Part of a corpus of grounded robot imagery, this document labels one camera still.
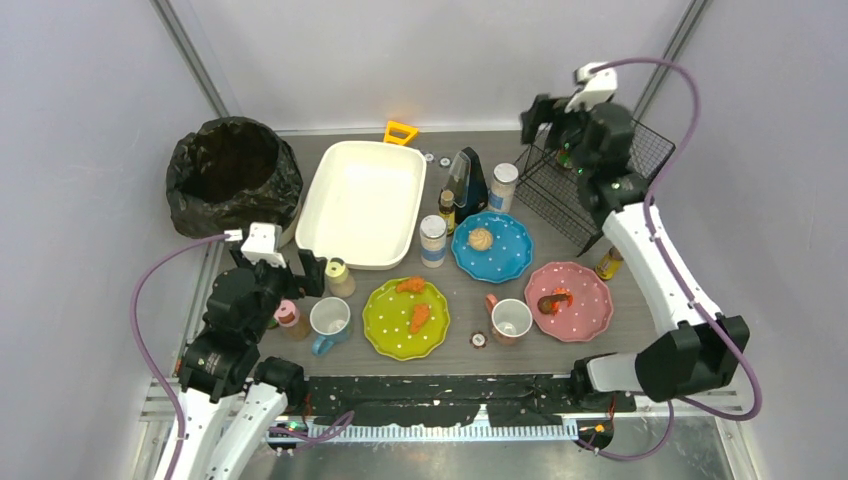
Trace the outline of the yellow oil bottle brown cap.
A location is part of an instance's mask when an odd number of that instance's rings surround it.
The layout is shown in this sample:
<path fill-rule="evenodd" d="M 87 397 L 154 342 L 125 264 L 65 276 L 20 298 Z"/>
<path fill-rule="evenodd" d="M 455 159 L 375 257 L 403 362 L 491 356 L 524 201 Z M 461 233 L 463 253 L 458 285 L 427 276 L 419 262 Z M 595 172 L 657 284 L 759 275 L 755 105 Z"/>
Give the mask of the yellow oil bottle brown cap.
<path fill-rule="evenodd" d="M 616 247 L 610 247 L 598 264 L 594 267 L 595 274 L 602 281 L 611 280 L 620 269 L 624 260 Z"/>

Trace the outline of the yellow label oil bottle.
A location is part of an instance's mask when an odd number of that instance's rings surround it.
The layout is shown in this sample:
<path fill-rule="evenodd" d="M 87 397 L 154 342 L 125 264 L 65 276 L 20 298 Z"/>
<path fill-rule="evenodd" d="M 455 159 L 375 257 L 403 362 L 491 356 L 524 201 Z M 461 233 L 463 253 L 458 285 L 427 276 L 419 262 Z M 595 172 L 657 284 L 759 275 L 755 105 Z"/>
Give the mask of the yellow label oil bottle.
<path fill-rule="evenodd" d="M 451 236 L 456 227 L 455 195 L 449 189 L 443 189 L 439 196 L 439 215 L 445 221 L 446 235 Z"/>

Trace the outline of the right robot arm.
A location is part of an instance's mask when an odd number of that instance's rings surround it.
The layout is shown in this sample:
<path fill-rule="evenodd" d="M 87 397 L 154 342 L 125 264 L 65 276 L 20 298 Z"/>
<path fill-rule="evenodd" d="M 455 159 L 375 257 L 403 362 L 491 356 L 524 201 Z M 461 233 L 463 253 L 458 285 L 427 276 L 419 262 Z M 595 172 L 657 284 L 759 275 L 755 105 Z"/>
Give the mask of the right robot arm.
<path fill-rule="evenodd" d="M 726 316 L 697 290 L 693 276 L 663 234 L 648 180 L 631 165 L 636 123 L 610 101 L 569 110 L 568 98 L 536 96 L 520 115 L 521 141 L 532 145 L 548 128 L 546 150 L 566 151 L 578 198 L 623 256 L 640 288 L 657 338 L 638 353 L 579 360 L 572 375 L 580 393 L 642 393 L 682 400 L 726 387 L 750 338 L 745 320 Z"/>

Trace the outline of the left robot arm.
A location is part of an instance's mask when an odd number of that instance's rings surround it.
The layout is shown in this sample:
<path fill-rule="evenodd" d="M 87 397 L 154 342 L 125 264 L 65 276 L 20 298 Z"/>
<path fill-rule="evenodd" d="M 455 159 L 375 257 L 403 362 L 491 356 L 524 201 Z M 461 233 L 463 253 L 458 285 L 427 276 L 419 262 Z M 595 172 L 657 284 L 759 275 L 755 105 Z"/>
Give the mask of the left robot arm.
<path fill-rule="evenodd" d="M 304 269 L 240 257 L 217 275 L 204 323 L 178 369 L 175 424 L 162 451 L 158 479 L 234 479 L 288 407 L 304 404 L 302 366 L 260 357 L 259 342 L 284 300 L 319 298 L 327 261 L 301 249 Z"/>

